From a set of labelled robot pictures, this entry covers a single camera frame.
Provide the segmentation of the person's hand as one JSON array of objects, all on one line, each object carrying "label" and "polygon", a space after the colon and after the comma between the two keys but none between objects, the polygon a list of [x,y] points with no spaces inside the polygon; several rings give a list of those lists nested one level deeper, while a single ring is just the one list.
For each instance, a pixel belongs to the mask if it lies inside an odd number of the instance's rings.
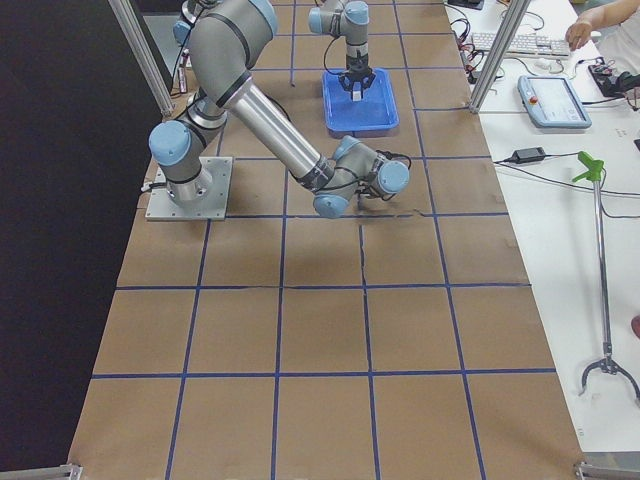
[{"label": "person's hand", "polygon": [[565,41],[571,51],[584,47],[591,39],[593,26],[588,20],[577,20],[565,33]]}]

